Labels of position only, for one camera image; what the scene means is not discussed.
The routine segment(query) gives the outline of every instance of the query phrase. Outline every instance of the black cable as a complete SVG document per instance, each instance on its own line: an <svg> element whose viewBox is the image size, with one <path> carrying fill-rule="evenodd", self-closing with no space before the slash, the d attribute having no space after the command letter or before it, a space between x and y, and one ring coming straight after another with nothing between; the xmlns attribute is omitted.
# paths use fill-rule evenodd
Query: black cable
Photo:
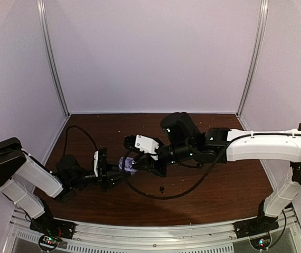
<svg viewBox="0 0 301 253"><path fill-rule="evenodd" d="M186 168L190 168L190 169L202 169L203 166L204 166L204 164L198 165L198 163L197 163L197 165L194 166L194 165L188 165L188 164L185 164L185 163L182 163L182 162L179 162L178 165L186 167Z"/></svg>
<svg viewBox="0 0 301 253"><path fill-rule="evenodd" d="M148 194L148 193L145 193L143 191L140 191L139 189L137 189L135 186L133 186L128 178L127 178L127 174L125 172L125 169L124 169L124 166L125 166L125 161L128 157L128 155L132 152L132 151L128 151L126 153L126 155L123 157L123 160L122 160L122 171L123 171L123 176L124 176L124 180L126 182L126 184L129 186L129 188L131 188L133 191L135 191L136 193L142 195L142 196L145 196L147 198L151 198L151 199L158 199L158 200L168 200L168 199L175 199L175 198L180 198L180 197L183 197L189 193L191 193L192 191L194 191L194 189L196 189L203 181L204 179L207 177L207 175L211 172L211 170L215 167L215 165L217 164L217 162L222 158L223 154L225 153L225 151L228 149L228 147L235 141L237 140L240 140L240 139L243 139L243 138L246 138L246 137L252 137L254 138L254 136L258 136L258 135L282 135L282 136L300 136L301 137L301 134L300 133L296 133L296 134L291 134L291 133L278 133L278 132L275 132L275 133L253 133L253 134L244 134L244 135L241 135L241 136L238 136L234 139L232 139L231 141L229 141L225 147L223 147L220 152L218 153L218 155L216 156L214 162L209 166L209 168L205 171L205 173L202 175L202 177L191 187L189 188L188 190L186 190L185 192L182 192L180 194L177 194L177 195L171 195L171 196L166 196L166 197L159 197L159 196L156 196L156 195L151 195L151 194Z"/></svg>
<svg viewBox="0 0 301 253"><path fill-rule="evenodd" d="M71 125L68 128L66 128L66 137L65 137L65 144L64 144L64 150L63 150L62 156L65 156L65 154L66 154L66 148L67 148L67 143L68 143L68 132L72 128L78 129L81 132L83 132L91 140L91 142L93 143L93 145L95 147L95 151L98 150L98 146L96 145L93 137L91 137L91 135L86 130L84 130L82 127L80 127L78 125Z"/></svg>
<svg viewBox="0 0 301 253"><path fill-rule="evenodd" d="M278 237L278 239L277 239L271 246L268 246L267 250L269 250L270 248L274 247L274 246L279 242L279 240L281 239L281 237L283 236L283 234L284 234L284 232L285 232L287 219L286 219L286 214L285 214L284 210L283 210L283 215L284 215L284 218L285 218L284 228L283 228L283 230L281 231L281 234L280 234L280 236Z"/></svg>

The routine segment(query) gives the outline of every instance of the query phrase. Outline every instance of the brown wooden floor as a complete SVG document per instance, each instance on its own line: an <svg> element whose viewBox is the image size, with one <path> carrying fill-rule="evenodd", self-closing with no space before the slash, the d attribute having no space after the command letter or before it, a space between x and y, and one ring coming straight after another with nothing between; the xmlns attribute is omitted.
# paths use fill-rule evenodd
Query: brown wooden floor
<svg viewBox="0 0 301 253"><path fill-rule="evenodd" d="M160 128L165 114L99 114L73 115L67 125L86 129L100 147L108 148L108 160L117 162L125 155L124 137L143 134L167 138ZM192 114L200 131L212 127L241 128L234 115ZM62 155L64 132L47 162L54 170ZM90 168L94 147L77 129L70 130L67 153L76 156L80 165ZM190 188L203 170L171 166L166 178L137 172L130 181L150 194L169 196ZM165 188L164 194L159 191ZM36 194L47 201L57 218L110 225L164 226L210 223L255 216L258 204L272 192L258 160L219 164L192 193L174 200L154 200L138 195L121 183L106 193L99 187L88 187L69 201L58 203L41 191Z"/></svg>

